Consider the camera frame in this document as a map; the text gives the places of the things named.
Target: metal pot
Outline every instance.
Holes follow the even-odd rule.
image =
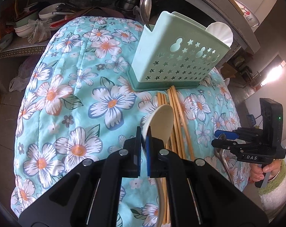
[[[121,0],[120,8],[123,10],[132,10],[138,4],[139,0]]]

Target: plastic bag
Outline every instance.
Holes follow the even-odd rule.
[[[51,37],[50,27],[47,24],[47,20],[28,20],[28,26],[31,27],[31,32],[27,38],[30,44],[36,44],[43,42]]]
[[[18,76],[13,78],[9,83],[9,92],[14,90],[22,91],[26,88],[40,57],[41,55],[32,55],[20,65]]]

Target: green sleeve cuff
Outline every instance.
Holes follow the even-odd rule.
[[[280,173],[274,180],[268,182],[265,188],[258,189],[259,195],[266,195],[274,191],[281,184],[281,182],[284,180],[285,177],[286,177],[286,163],[284,160],[282,160],[282,167]]]

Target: light green utensil holder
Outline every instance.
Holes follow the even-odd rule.
[[[177,12],[163,11],[146,26],[127,75],[135,91],[196,88],[230,48],[206,27]]]

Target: finger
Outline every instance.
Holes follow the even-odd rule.
[[[266,165],[263,168],[263,172],[265,172],[265,173],[271,172],[273,170],[280,169],[280,167],[281,167],[281,161],[279,159],[276,159],[271,164]]]
[[[258,167],[258,164],[250,163],[250,168],[250,171],[253,171],[256,174],[263,174],[263,169],[261,167]]]
[[[265,177],[263,174],[256,174],[254,172],[250,172],[250,176],[253,178],[253,179],[257,179],[257,180],[263,180]]]

